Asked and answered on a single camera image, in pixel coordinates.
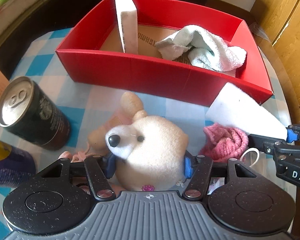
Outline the red cardboard box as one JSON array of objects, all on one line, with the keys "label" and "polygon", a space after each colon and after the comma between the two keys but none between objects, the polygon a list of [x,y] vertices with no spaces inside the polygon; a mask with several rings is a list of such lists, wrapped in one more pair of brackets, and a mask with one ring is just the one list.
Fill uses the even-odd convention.
[{"label": "red cardboard box", "polygon": [[247,52],[235,76],[146,55],[104,51],[116,28],[115,0],[102,0],[59,44],[56,54],[69,76],[89,83],[209,106],[226,83],[256,102],[273,95],[270,77],[246,22],[227,13],[177,0],[133,0],[141,26],[178,30],[195,24]]}]

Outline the blue white checkered tablecloth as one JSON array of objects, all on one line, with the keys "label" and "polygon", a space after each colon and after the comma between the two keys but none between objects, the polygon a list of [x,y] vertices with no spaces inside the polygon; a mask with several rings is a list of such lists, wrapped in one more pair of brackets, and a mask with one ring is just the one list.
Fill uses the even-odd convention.
[{"label": "blue white checkered tablecloth", "polygon": [[[36,81],[71,123],[70,139],[60,151],[47,151],[0,127],[0,140],[31,153],[38,171],[53,163],[63,151],[75,154],[85,150],[88,134],[112,116],[124,93],[124,90],[120,89],[72,81],[55,53],[56,47],[69,31],[70,29],[51,31],[35,39],[11,77],[14,79],[19,76],[29,76]],[[262,51],[261,55],[274,91],[274,95],[262,106],[287,127],[291,124],[291,119],[285,96],[271,63]],[[193,155],[198,154],[205,144],[203,127],[212,124],[205,118],[208,107],[148,94],[137,93],[137,95],[143,101],[148,114],[163,116],[188,134],[187,150]],[[296,187],[277,178],[274,168],[272,156],[264,153],[261,153],[259,161],[253,166],[253,169],[279,185],[295,200]],[[2,203],[10,191],[10,188],[0,187],[0,239],[4,239],[10,233],[2,214]]]}]

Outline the cream plush bear toy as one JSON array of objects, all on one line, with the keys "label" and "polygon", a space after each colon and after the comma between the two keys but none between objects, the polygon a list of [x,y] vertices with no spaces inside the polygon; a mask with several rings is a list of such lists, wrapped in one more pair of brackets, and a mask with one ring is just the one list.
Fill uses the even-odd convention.
[{"label": "cream plush bear toy", "polygon": [[133,92],[122,94],[119,109],[88,135],[88,143],[100,155],[115,155],[115,176],[126,190],[184,187],[188,135],[166,118],[148,115]]}]

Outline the white sponge block upright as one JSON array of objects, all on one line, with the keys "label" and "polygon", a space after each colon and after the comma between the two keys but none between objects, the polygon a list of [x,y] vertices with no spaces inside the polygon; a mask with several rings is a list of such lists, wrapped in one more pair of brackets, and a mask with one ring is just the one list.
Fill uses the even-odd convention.
[{"label": "white sponge block upright", "polygon": [[138,15],[133,0],[115,0],[117,25],[124,53],[138,54]]}]

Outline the wooden wardrobe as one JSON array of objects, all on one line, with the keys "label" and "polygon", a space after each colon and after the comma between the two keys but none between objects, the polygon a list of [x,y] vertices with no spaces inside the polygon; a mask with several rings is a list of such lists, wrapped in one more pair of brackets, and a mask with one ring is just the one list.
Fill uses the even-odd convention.
[{"label": "wooden wardrobe", "polygon": [[256,0],[251,14],[268,41],[257,43],[271,62],[293,122],[300,121],[300,0]]}]

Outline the black drink can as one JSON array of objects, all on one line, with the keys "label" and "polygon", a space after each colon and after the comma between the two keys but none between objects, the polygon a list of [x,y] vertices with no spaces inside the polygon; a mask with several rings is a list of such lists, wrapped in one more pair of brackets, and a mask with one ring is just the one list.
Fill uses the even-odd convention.
[{"label": "black drink can", "polygon": [[64,113],[29,77],[21,76],[0,97],[0,126],[46,150],[66,145],[70,122]]}]

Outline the purple yellow bottle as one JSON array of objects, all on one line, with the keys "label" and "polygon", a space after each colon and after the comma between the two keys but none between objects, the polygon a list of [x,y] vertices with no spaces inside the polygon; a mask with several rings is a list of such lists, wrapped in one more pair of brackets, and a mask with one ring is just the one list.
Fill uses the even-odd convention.
[{"label": "purple yellow bottle", "polygon": [[32,155],[0,141],[0,186],[18,187],[36,174]]}]

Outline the white terry towel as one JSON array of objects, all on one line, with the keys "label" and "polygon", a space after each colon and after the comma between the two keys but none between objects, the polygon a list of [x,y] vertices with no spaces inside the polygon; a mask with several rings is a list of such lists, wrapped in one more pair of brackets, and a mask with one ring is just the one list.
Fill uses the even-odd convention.
[{"label": "white terry towel", "polygon": [[187,54],[195,67],[229,72],[245,63],[247,52],[237,46],[228,46],[219,36],[198,25],[187,25],[155,43],[163,59],[175,60]]}]

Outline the white foam sponge block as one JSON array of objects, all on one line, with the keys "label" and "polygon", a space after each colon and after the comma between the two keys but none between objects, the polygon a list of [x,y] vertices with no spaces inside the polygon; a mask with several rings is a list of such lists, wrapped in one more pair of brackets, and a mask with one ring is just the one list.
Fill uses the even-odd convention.
[{"label": "white foam sponge block", "polygon": [[221,89],[205,117],[222,126],[239,128],[247,134],[287,139],[286,127],[269,111],[232,83]]}]

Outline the pink knitted cloth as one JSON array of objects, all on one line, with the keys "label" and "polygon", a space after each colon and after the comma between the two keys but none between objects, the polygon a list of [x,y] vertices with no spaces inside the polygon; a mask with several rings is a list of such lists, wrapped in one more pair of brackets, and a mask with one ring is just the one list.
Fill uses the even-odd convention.
[{"label": "pink knitted cloth", "polygon": [[214,162],[226,163],[230,158],[240,159],[248,147],[248,136],[239,128],[226,127],[218,123],[205,126],[206,143],[199,154]]}]

